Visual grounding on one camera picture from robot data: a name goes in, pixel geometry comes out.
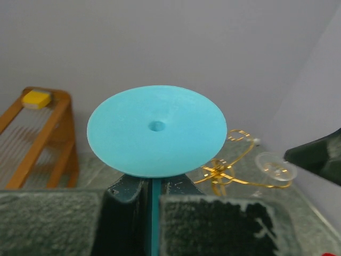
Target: yellow sponge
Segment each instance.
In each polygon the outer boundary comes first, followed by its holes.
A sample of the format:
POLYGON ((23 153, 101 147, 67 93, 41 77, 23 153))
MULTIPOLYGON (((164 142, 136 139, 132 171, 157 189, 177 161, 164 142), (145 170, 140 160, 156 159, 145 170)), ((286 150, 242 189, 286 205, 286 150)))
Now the yellow sponge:
POLYGON ((22 97, 22 105, 30 109, 42 109, 47 106, 52 100, 52 95, 49 92, 32 90, 22 97))

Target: white wall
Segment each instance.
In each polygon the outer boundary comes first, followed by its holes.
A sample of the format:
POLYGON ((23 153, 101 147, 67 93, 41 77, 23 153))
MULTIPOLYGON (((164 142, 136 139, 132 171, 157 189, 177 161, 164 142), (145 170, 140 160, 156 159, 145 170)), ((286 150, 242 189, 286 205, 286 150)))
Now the white wall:
MULTIPOLYGON (((283 100, 263 141, 285 150, 341 127, 341 8, 321 36, 298 80, 283 100)), ((341 232, 341 187, 299 169, 296 182, 341 232)))
POLYGON ((170 84, 260 135, 339 0, 2 0, 0 113, 26 86, 74 97, 80 151, 107 97, 170 84))

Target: gold metal wire frame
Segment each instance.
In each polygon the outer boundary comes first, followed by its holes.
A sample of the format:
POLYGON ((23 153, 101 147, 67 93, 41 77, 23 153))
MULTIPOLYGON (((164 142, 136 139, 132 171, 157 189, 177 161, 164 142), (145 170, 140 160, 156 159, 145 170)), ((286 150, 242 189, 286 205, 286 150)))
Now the gold metal wire frame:
MULTIPOLYGON (((248 139, 250 141, 250 146, 247 150, 245 150, 237 159, 235 159, 232 163, 228 164, 223 159, 215 159, 213 158, 210 162, 213 167, 208 167, 203 165, 202 171, 204 173, 204 178, 201 180, 198 180, 194 182, 194 184, 198 184, 207 180, 211 180, 211 186, 214 193, 218 196, 226 196, 226 190, 225 186, 232 183, 237 182, 244 185, 252 185, 252 186, 259 186, 259 187, 265 187, 265 188, 287 188, 291 185, 292 181, 288 181, 285 185, 282 186, 276 186, 271 184, 262 184, 262 183, 255 183, 255 182, 249 182, 244 181, 236 178, 235 171, 233 169, 233 165, 235 165, 238 161, 240 161, 247 153, 249 153, 254 145, 254 138, 251 137, 251 135, 245 131, 242 130, 231 130, 228 133, 228 140, 230 141, 240 141, 242 139, 248 139), (231 133, 239 133, 242 136, 239 138, 235 138, 231 135, 231 133)), ((275 166, 277 168, 280 168, 282 172, 287 173, 287 170, 282 167, 281 165, 277 163, 267 163, 264 165, 265 170, 268 170, 270 167, 275 166)))

